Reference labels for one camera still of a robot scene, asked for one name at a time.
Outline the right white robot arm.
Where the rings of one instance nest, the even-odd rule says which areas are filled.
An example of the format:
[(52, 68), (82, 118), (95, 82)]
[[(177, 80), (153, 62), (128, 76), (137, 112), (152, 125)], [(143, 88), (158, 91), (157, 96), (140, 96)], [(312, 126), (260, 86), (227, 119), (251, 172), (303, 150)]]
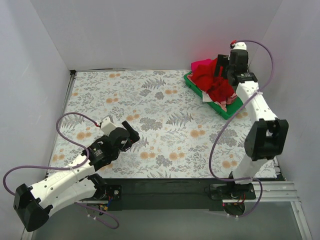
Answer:
[(289, 124), (279, 119), (269, 108), (259, 91), (258, 80), (248, 70), (249, 54), (245, 47), (234, 47), (229, 55), (218, 55), (214, 74), (221, 74), (234, 87), (251, 121), (251, 129), (244, 140), (242, 161), (229, 174), (227, 181), (209, 188), (211, 198), (255, 199), (253, 178), (269, 160), (283, 152)]

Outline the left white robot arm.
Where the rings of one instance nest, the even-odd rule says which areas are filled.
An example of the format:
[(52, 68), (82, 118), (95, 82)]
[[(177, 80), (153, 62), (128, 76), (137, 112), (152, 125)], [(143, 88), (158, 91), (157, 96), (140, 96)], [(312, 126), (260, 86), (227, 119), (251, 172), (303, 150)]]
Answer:
[(117, 127), (108, 117), (101, 122), (100, 129), (103, 135), (65, 170), (30, 186), (17, 187), (13, 208), (28, 232), (39, 229), (53, 214), (78, 201), (108, 201), (120, 197), (121, 187), (108, 185), (97, 171), (115, 161), (121, 152), (129, 150), (140, 136), (127, 121)]

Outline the red t shirt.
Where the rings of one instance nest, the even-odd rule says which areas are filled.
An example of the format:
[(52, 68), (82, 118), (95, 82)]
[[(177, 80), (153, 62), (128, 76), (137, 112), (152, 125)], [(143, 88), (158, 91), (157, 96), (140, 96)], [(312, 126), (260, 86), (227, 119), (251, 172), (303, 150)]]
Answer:
[(201, 91), (206, 92), (213, 102), (219, 104), (235, 93), (235, 91), (227, 79), (214, 76), (217, 58), (211, 60), (212, 62), (209, 65), (200, 65), (192, 72), (190, 80)]

